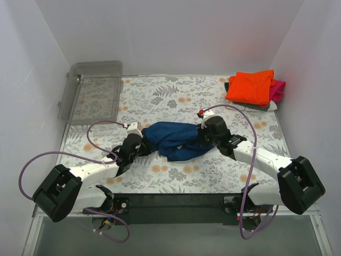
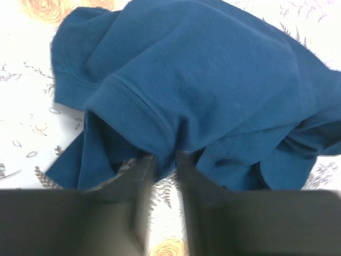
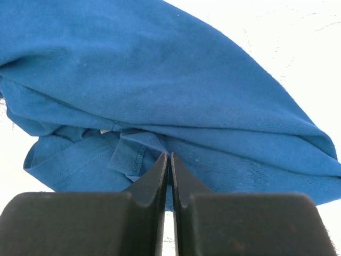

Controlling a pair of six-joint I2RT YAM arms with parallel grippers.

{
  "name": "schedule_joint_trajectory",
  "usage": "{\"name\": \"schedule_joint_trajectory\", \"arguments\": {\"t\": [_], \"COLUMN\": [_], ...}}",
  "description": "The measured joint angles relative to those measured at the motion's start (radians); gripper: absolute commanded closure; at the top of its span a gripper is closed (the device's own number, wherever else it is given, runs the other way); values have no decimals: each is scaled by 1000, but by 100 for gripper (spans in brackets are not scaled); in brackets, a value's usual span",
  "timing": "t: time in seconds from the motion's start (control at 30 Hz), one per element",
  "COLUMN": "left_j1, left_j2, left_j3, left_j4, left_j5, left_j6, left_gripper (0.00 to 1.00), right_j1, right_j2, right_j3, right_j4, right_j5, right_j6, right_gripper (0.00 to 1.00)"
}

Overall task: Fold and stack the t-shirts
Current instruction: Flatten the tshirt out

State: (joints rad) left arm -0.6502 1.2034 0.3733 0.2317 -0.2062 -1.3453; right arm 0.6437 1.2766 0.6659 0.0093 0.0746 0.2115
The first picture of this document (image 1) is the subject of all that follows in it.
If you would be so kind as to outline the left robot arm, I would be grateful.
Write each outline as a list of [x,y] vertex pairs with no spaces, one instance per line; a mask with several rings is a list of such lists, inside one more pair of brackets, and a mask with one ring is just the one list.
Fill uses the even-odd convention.
[[113,208],[114,194],[101,182],[122,175],[135,158],[149,155],[152,149],[145,135],[132,133],[99,164],[71,168],[59,164],[34,192],[33,201],[53,222],[76,211],[108,213]]

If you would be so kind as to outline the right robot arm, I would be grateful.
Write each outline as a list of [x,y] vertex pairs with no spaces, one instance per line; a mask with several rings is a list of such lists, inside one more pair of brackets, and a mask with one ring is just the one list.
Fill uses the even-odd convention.
[[284,157],[256,148],[245,137],[231,134],[223,118],[211,111],[199,117],[202,122],[197,130],[202,146],[215,146],[222,155],[249,164],[276,181],[275,185],[256,182],[243,188],[246,195],[241,198],[241,205],[245,211],[282,205],[295,214],[303,214],[325,194],[326,189],[307,158]]

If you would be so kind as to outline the blue Mickey print t-shirt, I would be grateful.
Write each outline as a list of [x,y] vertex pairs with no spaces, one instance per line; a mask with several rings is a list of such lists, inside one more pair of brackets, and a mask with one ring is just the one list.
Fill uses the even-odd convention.
[[169,162],[183,162],[204,155],[214,146],[202,147],[197,125],[177,122],[156,122],[142,130],[152,145],[152,151]]

